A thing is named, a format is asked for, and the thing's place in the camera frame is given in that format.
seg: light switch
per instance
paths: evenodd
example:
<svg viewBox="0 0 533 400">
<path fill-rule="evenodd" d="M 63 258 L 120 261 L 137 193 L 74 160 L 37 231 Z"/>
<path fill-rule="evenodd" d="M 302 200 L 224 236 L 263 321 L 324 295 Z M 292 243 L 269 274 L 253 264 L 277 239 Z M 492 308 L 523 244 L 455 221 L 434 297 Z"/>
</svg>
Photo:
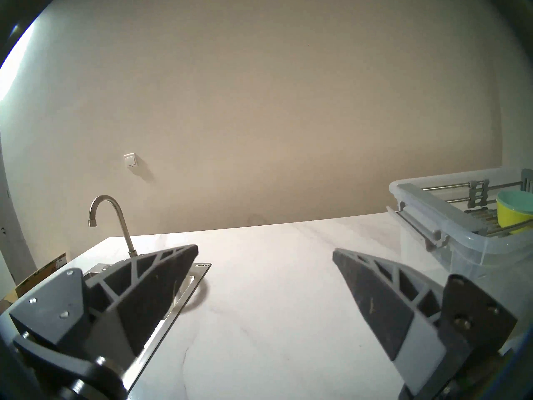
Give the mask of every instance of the light switch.
<svg viewBox="0 0 533 400">
<path fill-rule="evenodd" d="M 137 166 L 137 158 L 135 157 L 135 153 L 128 153 L 127 155 L 124 155 L 124 163 L 128 168 Z"/>
</svg>

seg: cardboard box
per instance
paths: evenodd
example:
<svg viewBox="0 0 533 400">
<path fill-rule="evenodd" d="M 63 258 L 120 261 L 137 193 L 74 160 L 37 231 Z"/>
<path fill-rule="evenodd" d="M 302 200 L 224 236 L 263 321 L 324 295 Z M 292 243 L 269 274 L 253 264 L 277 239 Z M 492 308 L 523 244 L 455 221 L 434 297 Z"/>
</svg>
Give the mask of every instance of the cardboard box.
<svg viewBox="0 0 533 400">
<path fill-rule="evenodd" d="M 14 290 L 11 290 L 5 297 L 0 301 L 0 314 L 7 310 L 7 308 L 14 303 L 21 296 L 26 294 L 29 290 L 35 287 L 43 279 L 49 277 L 53 272 L 57 271 L 63 265 L 67 263 L 67 255 L 63 254 L 58 256 L 52 262 L 47 263 L 42 268 L 37 269 L 33 274 L 28 278 L 22 281 L 19 285 L 15 287 Z"/>
</svg>

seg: bolt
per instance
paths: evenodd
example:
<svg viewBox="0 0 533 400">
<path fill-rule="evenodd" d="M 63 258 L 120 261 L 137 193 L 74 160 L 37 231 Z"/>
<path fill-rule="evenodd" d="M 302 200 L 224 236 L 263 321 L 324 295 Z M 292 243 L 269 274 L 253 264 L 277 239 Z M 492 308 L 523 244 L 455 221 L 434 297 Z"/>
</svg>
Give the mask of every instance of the bolt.
<svg viewBox="0 0 533 400">
<path fill-rule="evenodd" d="M 455 324 L 464 328 L 465 330 L 469 330 L 470 328 L 472 328 L 472 323 L 464 318 L 456 318 Z"/>
<path fill-rule="evenodd" d="M 122 370 L 122 368 L 118 364 L 115 364 L 112 360 L 108 358 L 98 357 L 94 362 L 98 365 L 105 365 L 108 369 L 113 370 L 118 375 L 124 374 L 124 370 Z"/>
</svg>

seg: plastic storage box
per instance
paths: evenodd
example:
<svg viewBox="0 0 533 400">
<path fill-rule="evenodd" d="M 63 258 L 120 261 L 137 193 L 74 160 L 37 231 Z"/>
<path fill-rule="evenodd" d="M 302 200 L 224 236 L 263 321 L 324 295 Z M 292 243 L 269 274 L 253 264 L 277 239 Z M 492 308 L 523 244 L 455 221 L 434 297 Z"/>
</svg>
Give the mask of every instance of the plastic storage box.
<svg viewBox="0 0 533 400">
<path fill-rule="evenodd" d="M 501 189 L 533 192 L 532 176 L 498 168 L 390 184 L 398 210 L 389 212 L 403 228 L 402 258 L 435 258 L 469 278 L 518 318 L 513 335 L 533 319 L 533 229 L 500 228 L 495 199 Z"/>
</svg>

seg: clear plastic container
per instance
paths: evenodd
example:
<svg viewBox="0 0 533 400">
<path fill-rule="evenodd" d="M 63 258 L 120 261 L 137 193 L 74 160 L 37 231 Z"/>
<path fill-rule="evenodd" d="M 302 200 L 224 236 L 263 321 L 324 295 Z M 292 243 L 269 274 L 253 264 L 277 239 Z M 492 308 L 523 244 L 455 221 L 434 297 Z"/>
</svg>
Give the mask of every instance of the clear plastic container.
<svg viewBox="0 0 533 400">
<path fill-rule="evenodd" d="M 490 294 L 500 304 L 512 312 L 518 319 L 513 334 L 523 332 L 533 320 L 533 229 L 505 237 L 485 237 L 466 230 L 463 226 L 447 218 L 439 209 L 427 206 L 416 197 L 405 192 L 398 185 L 413 184 L 424 188 L 440 185 L 461 184 L 470 180 L 489 179 L 489 186 L 520 181 L 521 169 L 498 168 L 484 171 L 455 173 L 441 176 L 405 179 L 390 184 L 390 192 L 404 209 L 414 216 L 419 224 L 416 229 L 406 230 L 417 241 L 402 241 L 403 258 L 436 259 L 451 274 L 461 274 Z M 435 191 L 443 202 L 449 199 L 468 196 L 468 189 L 461 188 Z M 495 197 L 498 190 L 489 191 L 489 199 Z M 461 210 L 466 204 L 446 204 Z M 436 244 L 426 251 L 420 245 L 420 238 L 427 232 L 441 232 L 446 241 Z"/>
</svg>

